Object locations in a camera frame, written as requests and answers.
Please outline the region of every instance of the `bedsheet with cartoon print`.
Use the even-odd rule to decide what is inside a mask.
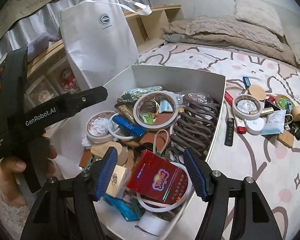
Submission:
[[[244,55],[194,44],[167,44],[143,54],[140,64],[179,66],[203,69],[227,76],[226,90],[235,97],[245,93],[242,77],[258,84],[267,96],[286,94],[300,105],[300,72],[287,64],[263,57]],[[227,177],[253,177],[278,223],[282,238],[291,240],[300,228],[300,141],[295,139],[292,149],[277,141],[276,135],[234,134],[233,146],[224,145],[226,119],[232,110],[223,102],[224,122],[221,123],[209,165]],[[223,232],[229,239],[234,199],[230,199]],[[206,203],[193,196],[180,221],[167,239],[194,239],[200,227]]]

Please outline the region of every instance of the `plush toy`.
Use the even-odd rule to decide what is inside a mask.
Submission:
[[[60,76],[62,79],[63,90],[65,92],[70,92],[71,94],[73,94],[80,91],[77,79],[75,78],[73,72],[70,69],[64,69],[61,72]]]
[[[38,100],[40,103],[44,103],[45,101],[50,100],[53,98],[54,94],[50,94],[48,90],[42,90],[38,96]]]
[[[38,55],[44,52],[49,47],[49,41],[59,41],[61,36],[54,36],[47,32],[43,32],[39,37],[35,38],[28,45],[28,62],[33,61]]]

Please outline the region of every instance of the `red cigarette pack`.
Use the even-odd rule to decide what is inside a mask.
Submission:
[[[185,193],[188,177],[179,167],[145,150],[127,187],[161,203],[174,204]]]

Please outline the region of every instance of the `stuffed doll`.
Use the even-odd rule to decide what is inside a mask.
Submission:
[[[40,103],[44,103],[45,101],[48,101],[50,100],[51,98],[53,98],[53,93],[50,94],[50,92],[48,90],[42,90],[40,93],[39,93],[39,96],[38,96],[38,100]]]
[[[61,80],[63,85],[63,90],[65,92],[70,92],[71,94],[80,91],[77,79],[75,78],[73,72],[70,69],[64,69],[61,72]]]

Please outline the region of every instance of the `human hand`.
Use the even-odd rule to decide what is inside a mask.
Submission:
[[[49,158],[57,157],[57,151],[50,147]],[[3,201],[12,207],[21,207],[26,205],[26,200],[22,196],[13,173],[20,173],[26,169],[26,163],[14,156],[5,157],[0,163],[0,190]],[[54,163],[48,160],[47,178],[53,176],[56,172]]]

